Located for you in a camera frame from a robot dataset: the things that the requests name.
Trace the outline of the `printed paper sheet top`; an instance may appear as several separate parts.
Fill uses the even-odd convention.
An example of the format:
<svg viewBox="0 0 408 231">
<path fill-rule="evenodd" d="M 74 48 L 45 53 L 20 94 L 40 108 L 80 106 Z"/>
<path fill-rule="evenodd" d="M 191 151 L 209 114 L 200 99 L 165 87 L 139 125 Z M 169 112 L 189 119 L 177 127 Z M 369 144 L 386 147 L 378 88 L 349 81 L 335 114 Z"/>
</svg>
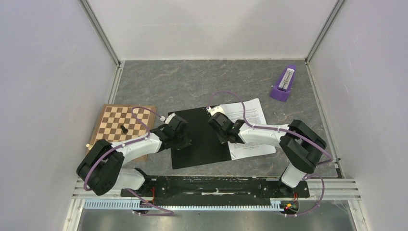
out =
<svg viewBox="0 0 408 231">
<path fill-rule="evenodd" d="M 250 124 L 266 124 L 264 112 L 258 98 L 245 101 L 244 106 L 245 117 Z M 243 107 L 241 103 L 222 104 L 221 108 L 232 122 L 236 122 L 238 119 L 243 119 Z M 260 143 L 240 144 L 229 142 L 228 147 L 232 160 L 274 154 L 276 152 L 276 148 L 274 146 Z"/>
</svg>

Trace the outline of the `teal folder black inside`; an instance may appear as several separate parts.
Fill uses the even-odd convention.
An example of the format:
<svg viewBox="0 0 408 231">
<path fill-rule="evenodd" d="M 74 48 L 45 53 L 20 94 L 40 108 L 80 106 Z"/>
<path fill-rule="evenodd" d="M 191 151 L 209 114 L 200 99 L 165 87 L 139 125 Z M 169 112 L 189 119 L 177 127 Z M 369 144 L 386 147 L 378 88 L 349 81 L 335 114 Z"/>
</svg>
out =
<svg viewBox="0 0 408 231">
<path fill-rule="evenodd" d="M 187 121 L 187 137 L 191 145 L 180 150 L 171 149 L 173 169 L 201 166 L 231 160 L 229 145 L 221 143 L 208 124 L 210 114 L 205 107 L 175 111 Z"/>
</svg>

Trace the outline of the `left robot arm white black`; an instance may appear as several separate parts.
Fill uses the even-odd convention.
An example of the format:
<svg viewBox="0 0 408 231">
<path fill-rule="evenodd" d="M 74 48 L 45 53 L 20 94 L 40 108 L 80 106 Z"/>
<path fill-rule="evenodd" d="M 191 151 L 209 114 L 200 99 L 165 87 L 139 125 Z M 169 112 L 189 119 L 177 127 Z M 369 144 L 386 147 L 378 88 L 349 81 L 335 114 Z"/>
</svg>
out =
<svg viewBox="0 0 408 231">
<path fill-rule="evenodd" d="M 77 167 L 77 175 L 84 181 L 83 188 L 97 196 L 111 190 L 132 189 L 139 196 L 150 193 L 151 184 L 142 172 L 124 169 L 123 165 L 148 154 L 167 149 L 183 149 L 191 144 L 187 136 L 188 123 L 172 113 L 164 123 L 146 134 L 126 141 L 108 142 L 106 139 L 88 145 L 89 152 Z"/>
</svg>

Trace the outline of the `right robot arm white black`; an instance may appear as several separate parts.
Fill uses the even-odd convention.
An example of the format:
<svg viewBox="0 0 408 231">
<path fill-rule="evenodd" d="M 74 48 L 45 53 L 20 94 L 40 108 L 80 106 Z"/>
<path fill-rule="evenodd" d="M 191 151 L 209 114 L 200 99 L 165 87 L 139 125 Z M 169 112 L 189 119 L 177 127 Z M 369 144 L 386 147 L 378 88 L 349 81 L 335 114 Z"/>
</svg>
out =
<svg viewBox="0 0 408 231">
<path fill-rule="evenodd" d="M 297 191 L 305 175 L 314 173 L 322 165 L 322 155 L 329 163 L 333 156 L 326 151 L 326 142 L 301 120 L 293 120 L 289 125 L 251 125 L 246 120 L 232 122 L 222 112 L 211 112 L 208 124 L 216 131 L 221 142 L 259 143 L 280 147 L 290 164 L 278 183 L 278 191 L 283 196 L 291 196 Z"/>
</svg>

